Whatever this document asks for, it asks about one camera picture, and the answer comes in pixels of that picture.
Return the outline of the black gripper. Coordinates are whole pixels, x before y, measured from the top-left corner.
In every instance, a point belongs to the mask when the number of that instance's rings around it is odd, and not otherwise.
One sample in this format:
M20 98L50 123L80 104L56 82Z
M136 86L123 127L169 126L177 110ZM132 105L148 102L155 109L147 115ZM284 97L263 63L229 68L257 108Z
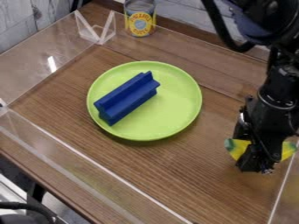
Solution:
M297 105L283 107L248 96L232 135L235 139L251 142L236 162L239 170L271 174L275 163L281 161L283 142L297 134L297 130Z

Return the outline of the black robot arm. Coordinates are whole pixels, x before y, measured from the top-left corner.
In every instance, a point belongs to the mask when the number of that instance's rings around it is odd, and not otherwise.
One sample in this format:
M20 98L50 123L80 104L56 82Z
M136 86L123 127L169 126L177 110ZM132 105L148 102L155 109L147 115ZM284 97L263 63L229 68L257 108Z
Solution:
M299 131L299 0L224 1L247 41L269 47L265 81L245 98L232 136L247 141L236 167L269 173Z

